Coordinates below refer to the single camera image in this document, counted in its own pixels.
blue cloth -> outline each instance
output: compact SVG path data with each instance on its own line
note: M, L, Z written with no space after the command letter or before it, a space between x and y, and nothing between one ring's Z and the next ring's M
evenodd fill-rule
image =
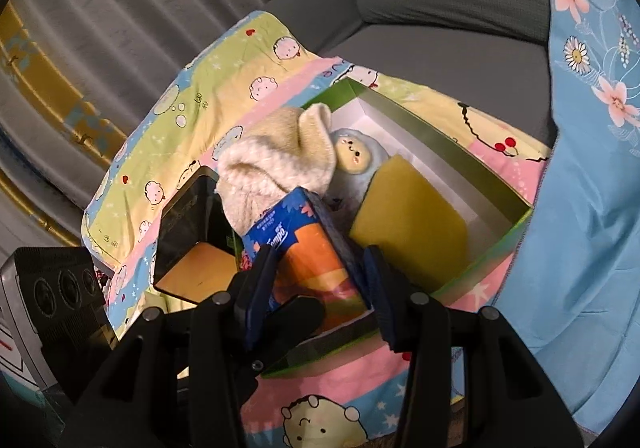
M551 11L558 141L495 304L599 433L640 375L640 8L551 0Z

curtain fold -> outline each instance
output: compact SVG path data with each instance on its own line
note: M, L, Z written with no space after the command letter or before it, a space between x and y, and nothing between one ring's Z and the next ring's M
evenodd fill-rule
M11 0L0 19L0 168L79 235L111 158L177 72L267 1Z

plush toy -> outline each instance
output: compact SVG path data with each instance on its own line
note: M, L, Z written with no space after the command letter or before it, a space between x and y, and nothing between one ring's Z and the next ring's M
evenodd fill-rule
M367 193L369 183L389 159L375 139L354 129L338 129L331 133L336 168L324 196L325 204L334 212L334 225L348 233Z

sponge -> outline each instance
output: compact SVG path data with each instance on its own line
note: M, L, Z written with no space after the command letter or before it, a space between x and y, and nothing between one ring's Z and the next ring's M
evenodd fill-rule
M361 247L432 293L468 264L466 223L405 158L395 155L373 176L350 232Z

screw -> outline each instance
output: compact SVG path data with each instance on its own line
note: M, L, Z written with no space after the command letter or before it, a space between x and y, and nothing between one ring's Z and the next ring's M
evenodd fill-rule
M148 322L152 322L153 320L155 320L156 318L158 318L160 316L160 313L162 313L160 311L160 309L158 307L148 307L147 309L145 309L142 312L142 317L148 321Z
M482 313L482 316L487 320L497 320L500 317L500 311L490 305L482 307L482 311L480 313Z
M231 301L231 295L226 291L218 291L211 297L211 300L213 300L216 305L224 305Z
M411 301L416 305L427 305L429 303L429 295L422 291L416 291L412 293L410 297Z

